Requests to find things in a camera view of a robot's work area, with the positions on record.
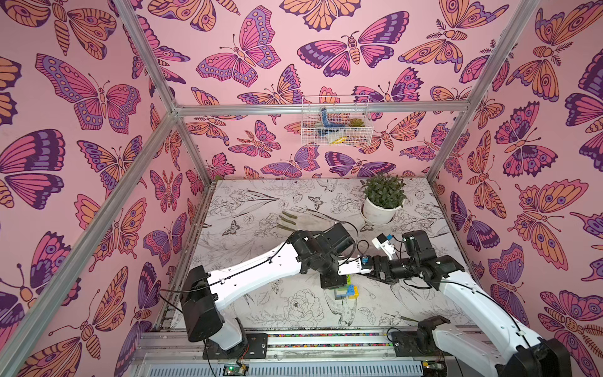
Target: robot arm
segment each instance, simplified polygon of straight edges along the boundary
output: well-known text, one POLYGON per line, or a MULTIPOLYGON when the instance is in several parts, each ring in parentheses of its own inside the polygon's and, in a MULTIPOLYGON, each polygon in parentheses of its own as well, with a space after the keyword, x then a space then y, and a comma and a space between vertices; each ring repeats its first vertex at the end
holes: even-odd
POLYGON ((551 376, 571 375, 569 353, 559 341, 544 340, 515 321, 454 258, 437 257, 424 231, 404 234, 403 242, 408 258, 393 260, 393 246, 380 235, 373 244, 387 256, 341 259, 354 242, 337 223, 324 232, 298 230, 269 252, 236 266, 210 273, 203 266, 196 267, 189 272, 180 295, 189 340, 209 338, 227 354, 240 354, 247 345, 244 330, 220 310, 262 285, 309 269, 320 273, 323 289, 344 285, 346 275, 353 273, 386 284, 420 277, 459 305, 495 347, 469 337, 443 317, 432 317, 418 326, 417 343, 423 348, 437 347, 457 356, 484 376, 532 376, 542 375, 544 370, 553 370, 556 374, 551 376))

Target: butterfly wallpaper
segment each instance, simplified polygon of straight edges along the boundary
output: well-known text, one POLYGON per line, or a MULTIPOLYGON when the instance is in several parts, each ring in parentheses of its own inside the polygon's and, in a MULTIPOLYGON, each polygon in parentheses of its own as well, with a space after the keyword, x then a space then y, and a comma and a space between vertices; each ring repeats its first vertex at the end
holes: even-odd
POLYGON ((437 184, 482 287, 562 342, 573 375, 601 376, 603 1, 540 6, 437 184), (500 243, 475 247, 476 220, 500 243))

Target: table surface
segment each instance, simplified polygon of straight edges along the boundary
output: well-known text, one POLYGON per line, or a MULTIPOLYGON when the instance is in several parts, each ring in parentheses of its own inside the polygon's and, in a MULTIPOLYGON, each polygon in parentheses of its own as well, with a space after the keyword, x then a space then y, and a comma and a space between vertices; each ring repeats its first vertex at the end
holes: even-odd
MULTIPOLYGON (((450 233, 444 215, 424 178, 405 179, 403 208, 387 225, 369 224, 361 214, 364 202, 359 179, 223 180, 218 182, 206 227, 202 230, 190 268, 201 264, 206 271, 227 268, 261 255, 282 241, 289 231, 276 227, 284 211, 318 210, 330 217, 353 223, 359 239, 369 243, 380 233, 399 238, 404 232, 425 230, 438 256, 451 255, 463 266, 465 260, 450 233)), ((352 227, 346 225, 352 237, 352 227)), ((361 250, 366 243, 362 242, 361 250)), ((367 254, 378 255, 372 243, 367 254)), ((413 279, 412 284, 425 283, 413 279)), ((233 302, 226 312, 252 329, 362 328, 416 325, 433 315, 443 315, 455 325, 473 323, 440 292, 417 290, 402 282, 382 284, 353 275, 359 290, 356 300, 336 300, 320 288, 315 271, 276 280, 233 302)), ((172 328, 185 328, 176 313, 172 328)))

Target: pink wall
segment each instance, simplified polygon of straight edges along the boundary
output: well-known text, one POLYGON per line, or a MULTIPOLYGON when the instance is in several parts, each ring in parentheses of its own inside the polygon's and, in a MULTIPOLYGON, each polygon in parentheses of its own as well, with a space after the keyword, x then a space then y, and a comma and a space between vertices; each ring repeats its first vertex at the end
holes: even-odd
MULTIPOLYGON (((23 8, 3 3, 3 11, 0 11, 0 24, 6 35, 11 36, 3 40, 0 48, 0 255, 3 260, 0 348, 69 254, 71 245, 84 232, 89 217, 104 203, 113 187, 110 178, 122 176, 119 169, 102 166, 102 163, 110 165, 110 159, 123 157, 127 167, 147 143, 153 122, 165 114, 157 94, 150 96, 148 81, 132 78, 134 53, 120 18, 106 2, 56 3, 52 10, 41 3, 20 4, 23 8), (35 17, 22 17, 27 11, 35 17), (63 22, 63 17, 71 21, 63 22), (94 29, 90 23, 96 21, 100 26, 94 29), (84 40, 82 43, 88 49, 84 49, 78 39, 84 40), (56 80, 57 74, 63 77, 56 80), (97 82, 104 88, 103 94, 99 94, 100 90, 97 92, 97 82), (101 102, 107 105, 107 118, 103 117, 101 102), (107 160, 93 158, 97 151, 102 151, 107 160)), ((115 328, 106 332, 106 323, 100 323, 101 320, 95 323, 88 318, 96 326, 95 333, 102 344, 102 361, 90 357, 88 351, 80 353, 78 339, 86 335, 79 329, 62 329, 53 336, 47 332, 35 348, 36 352, 48 354, 58 347, 61 357, 72 356, 71 367, 78 370, 78 376, 112 375, 119 350, 130 331, 135 306, 136 311, 140 310, 136 297, 143 266, 146 262, 152 263, 157 280, 166 287, 169 280, 166 272, 177 263, 178 255, 172 255, 169 263, 162 266, 159 257, 144 247, 147 234, 170 227, 182 213, 187 216, 183 234, 187 237, 190 229, 187 203, 190 200, 193 206, 198 206, 201 198, 201 194, 191 193, 186 178, 186 172, 194 170, 191 158, 176 139, 172 140, 172 147, 180 147, 180 171, 172 163, 171 154, 165 152, 153 160, 151 168, 160 175, 165 170, 168 179, 171 171, 175 176, 183 174, 176 211, 162 212, 154 197, 150 174, 145 173, 144 184, 138 184, 122 216, 127 216, 126 211, 144 198, 146 208, 140 213, 142 227, 134 231, 123 220, 119 222, 121 238, 104 253, 104 260, 89 271, 91 259, 48 329, 49 332, 64 325, 79 327, 88 316, 89 306, 92 305, 94 311, 99 307, 115 274, 127 268, 129 283, 122 299, 127 303, 123 318, 126 323, 118 321, 120 326, 116 326, 116 322, 112 325, 115 328), (97 290, 101 292, 94 297, 97 290)), ((147 312, 142 315, 153 322, 159 305, 153 306, 151 301, 147 301, 151 315, 147 312)), ((113 318, 114 309, 106 308, 99 318, 113 318)), ((48 360, 39 361, 30 372, 44 368, 49 371, 49 366, 54 365, 43 367, 48 360)), ((62 368, 54 369, 49 375, 61 375, 62 371, 62 368)))
POLYGON ((541 5, 541 30, 552 17, 563 23, 539 38, 538 16, 532 16, 510 60, 507 84, 490 91, 494 100, 484 110, 502 104, 503 113, 482 127, 479 121, 469 125, 469 140, 457 151, 462 157, 451 156, 437 183, 484 289, 522 322, 562 341, 576 375, 599 376, 603 246, 595 237, 601 237, 603 212, 603 59, 601 44, 593 41, 603 33, 603 2, 579 5, 584 18, 571 30, 563 25, 578 22, 576 4, 541 5), (539 46, 556 51, 539 59, 539 46), (518 78, 509 83, 515 72, 518 78), (461 201, 477 238, 472 228, 463 229, 461 201))

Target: wire basket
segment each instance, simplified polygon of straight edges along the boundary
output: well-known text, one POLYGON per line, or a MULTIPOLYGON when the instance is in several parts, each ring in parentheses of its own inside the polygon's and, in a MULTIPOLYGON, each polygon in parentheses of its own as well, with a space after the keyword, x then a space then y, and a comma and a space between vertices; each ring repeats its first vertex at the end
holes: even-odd
POLYGON ((373 135, 367 103, 325 103, 332 96, 306 96, 313 104, 301 105, 301 144, 365 147, 373 135), (362 123, 361 127, 352 124, 362 123))

